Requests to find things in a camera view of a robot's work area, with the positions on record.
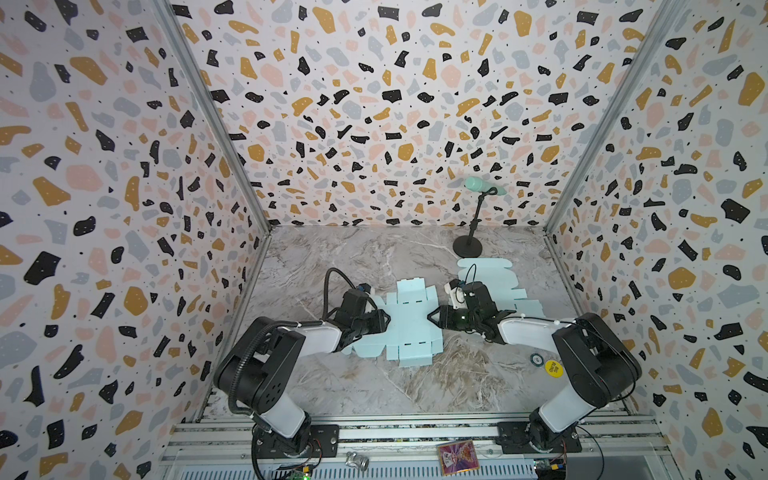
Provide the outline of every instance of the terrazzo wallpaper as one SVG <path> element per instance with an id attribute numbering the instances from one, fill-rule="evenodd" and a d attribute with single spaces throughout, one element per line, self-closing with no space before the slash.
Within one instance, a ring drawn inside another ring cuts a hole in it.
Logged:
<path id="1" fill-rule="evenodd" d="M 0 478 L 152 478 L 259 239 L 139 0 L 0 2 Z"/>
<path id="2" fill-rule="evenodd" d="M 652 0 L 172 0 L 272 224 L 545 222 Z"/>
<path id="3" fill-rule="evenodd" d="M 691 2 L 554 233 L 687 478 L 768 477 L 768 3 Z"/>

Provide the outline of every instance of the silver object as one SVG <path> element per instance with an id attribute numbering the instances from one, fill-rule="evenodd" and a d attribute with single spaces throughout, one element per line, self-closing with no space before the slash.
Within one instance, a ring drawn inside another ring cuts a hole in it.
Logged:
<path id="1" fill-rule="evenodd" d="M 368 462 L 368 457 L 360 455 L 357 452 L 346 453 L 346 466 L 348 467 L 355 467 L 361 472 L 364 472 L 365 470 L 368 470 Z"/>

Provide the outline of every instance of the purple card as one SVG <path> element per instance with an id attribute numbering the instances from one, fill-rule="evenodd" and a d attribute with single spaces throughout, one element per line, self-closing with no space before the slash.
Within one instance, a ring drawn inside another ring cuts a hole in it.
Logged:
<path id="1" fill-rule="evenodd" d="M 453 475 L 480 468 L 480 462 L 478 462 L 478 456 L 475 453 L 475 444 L 472 443 L 472 440 L 437 445 L 437 454 L 440 458 L 440 468 L 443 475 Z"/>

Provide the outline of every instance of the yellow disc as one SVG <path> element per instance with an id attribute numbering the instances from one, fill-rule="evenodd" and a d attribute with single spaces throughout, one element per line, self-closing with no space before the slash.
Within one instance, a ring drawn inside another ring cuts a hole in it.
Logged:
<path id="1" fill-rule="evenodd" d="M 560 363 L 556 360 L 550 360 L 547 362 L 545 368 L 547 369 L 547 373 L 556 379 L 563 376 L 563 365 L 560 365 Z"/>

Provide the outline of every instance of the round black base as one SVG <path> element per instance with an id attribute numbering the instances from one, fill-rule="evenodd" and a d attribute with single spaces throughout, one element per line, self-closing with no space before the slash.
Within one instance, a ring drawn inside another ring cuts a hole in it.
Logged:
<path id="1" fill-rule="evenodd" d="M 453 251 L 461 258 L 477 258 L 482 254 L 482 243 L 476 238 L 472 238 L 467 245 L 469 235 L 461 235 L 453 242 Z"/>

